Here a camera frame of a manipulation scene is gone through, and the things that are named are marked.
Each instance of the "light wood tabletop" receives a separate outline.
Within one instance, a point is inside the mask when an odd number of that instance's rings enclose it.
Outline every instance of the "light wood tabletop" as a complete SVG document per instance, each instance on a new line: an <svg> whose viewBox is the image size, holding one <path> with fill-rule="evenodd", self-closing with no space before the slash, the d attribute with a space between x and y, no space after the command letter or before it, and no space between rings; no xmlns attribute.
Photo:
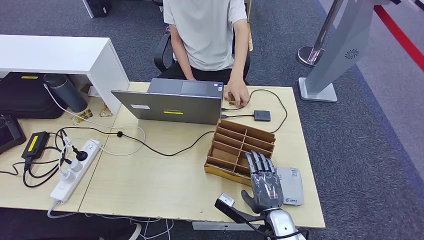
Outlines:
<svg viewBox="0 0 424 240"><path fill-rule="evenodd" d="M145 82L131 82L128 90L145 92L148 86L149 83ZM249 86L248 89L250 92L255 89L274 92L280 97L288 112L287 120L275 133L272 161L277 167L295 167L300 170L304 204L283 208L291 214L298 227L324 228L323 213L292 88ZM223 106L230 108L226 101ZM285 117L277 98L264 91L255 92L248 106L242 110L228 111L225 114L229 116L252 114L253 110L269 110L271 122L255 122L252 117L230 118L230 120L265 131L273 131ZM138 125L146 133L146 144L166 154L190 146L200 135L215 129L213 125L138 120L124 106L120 108L114 125ZM123 132L138 139L142 137L135 129ZM212 136L213 134L206 135L193 148L173 157L159 155L145 146L137 153L128 156L117 157L103 152L79 212L232 222L214 207L217 197L225 192L235 199L234 206L238 210L254 215L240 194L243 189L250 193L252 189L204 172L203 167ZM105 148L115 153L128 153L138 146L140 143L135 140L111 135Z"/></svg>
<svg viewBox="0 0 424 240"><path fill-rule="evenodd" d="M101 98L90 97L86 98L88 102L88 108L91 109L93 117L90 118L91 121L105 125L112 126L114 124L116 116L111 117L100 117L99 113L103 108L103 100ZM19 119L19 124L22 127L22 130L27 138L27 141L19 146L16 146L0 155L0 170L13 172L12 164L17 162L23 162L21 154L24 151L24 148L27 145L28 140L31 137L31 134L38 132L52 132L56 133L59 129L63 127L72 127L71 121L72 115L69 113L64 113L61 117L57 119ZM89 122L82 122L76 127L91 127L99 129L103 132L110 132L109 128L94 125ZM89 129L66 129L65 130L69 139L74 138L87 138L100 141L102 144L105 144L108 135L101 134L94 130ZM78 139L74 142L76 148L81 148L86 140ZM55 145L55 136L50 135L47 146ZM62 149L63 145L60 140L58 140L58 146ZM67 157L72 160L75 157L75 154L68 149ZM43 152L41 158L35 160L37 163L48 162L59 158L59 152L53 149L47 149ZM81 182L76 187L74 193L71 195L69 200L65 204L60 204L55 207L55 210L59 211L69 211L77 212L80 204L83 200L84 194L86 193L87 186L89 185L90 179L93 175L96 164L100 158L100 154L92 162L91 166L85 173L84 177L81 179ZM49 164L35 164L33 165L32 173L35 175L42 175L50 170L53 166L57 166L57 162ZM45 184L35 187L28 188L23 184L23 164L16 166L19 171L19 175L13 176L9 174L0 173L0 192L2 192L0 197L0 207L4 208L20 208L20 209L37 209L37 210L48 210L49 207L53 204L54 199L50 197L50 193L53 188L59 181L59 174L56 173L50 180ZM29 185L36 185L40 183L42 179L35 179L27 174L27 183Z"/></svg>

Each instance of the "gray laptop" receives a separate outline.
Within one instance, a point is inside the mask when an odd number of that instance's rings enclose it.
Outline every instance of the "gray laptop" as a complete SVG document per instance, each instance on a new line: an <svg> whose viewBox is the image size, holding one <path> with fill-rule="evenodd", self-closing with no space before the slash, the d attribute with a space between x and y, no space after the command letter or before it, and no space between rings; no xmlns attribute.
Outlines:
<svg viewBox="0 0 424 240"><path fill-rule="evenodd" d="M111 93L138 119L215 125L223 83L153 78L147 92Z"/></svg>

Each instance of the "white t-shirt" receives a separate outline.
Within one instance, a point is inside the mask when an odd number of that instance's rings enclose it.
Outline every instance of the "white t-shirt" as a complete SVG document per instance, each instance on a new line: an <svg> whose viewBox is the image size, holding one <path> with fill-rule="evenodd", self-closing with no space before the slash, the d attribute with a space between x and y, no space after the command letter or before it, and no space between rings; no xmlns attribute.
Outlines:
<svg viewBox="0 0 424 240"><path fill-rule="evenodd" d="M244 0L163 0L163 19L178 30L193 68L233 66L233 24L247 19Z"/></svg>

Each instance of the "person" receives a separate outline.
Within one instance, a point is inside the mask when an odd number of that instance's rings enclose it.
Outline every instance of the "person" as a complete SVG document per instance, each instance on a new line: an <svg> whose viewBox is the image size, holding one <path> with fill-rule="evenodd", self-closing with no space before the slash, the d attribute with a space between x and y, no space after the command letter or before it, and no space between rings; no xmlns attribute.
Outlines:
<svg viewBox="0 0 424 240"><path fill-rule="evenodd" d="M223 82L224 98L232 94L236 106L245 106L249 28L244 0L163 0L163 20L176 62L158 78Z"/></svg>

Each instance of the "yellow label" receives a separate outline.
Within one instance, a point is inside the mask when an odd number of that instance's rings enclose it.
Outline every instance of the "yellow label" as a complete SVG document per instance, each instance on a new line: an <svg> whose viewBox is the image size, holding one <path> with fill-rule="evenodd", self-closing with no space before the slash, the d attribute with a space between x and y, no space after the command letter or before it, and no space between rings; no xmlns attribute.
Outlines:
<svg viewBox="0 0 424 240"><path fill-rule="evenodd" d="M178 115L183 115L182 112L180 111L163 111L164 114L178 114Z"/></svg>
<svg viewBox="0 0 424 240"><path fill-rule="evenodd" d="M31 152L31 151L33 150L34 145L36 144L36 142L37 142L37 139L38 139L38 138L39 138L39 136L38 136L38 135L36 135L36 136L32 139L31 145L29 145L29 148L28 148L28 152Z"/></svg>
<svg viewBox="0 0 424 240"><path fill-rule="evenodd" d="M38 76L21 76L21 79L38 79Z"/></svg>

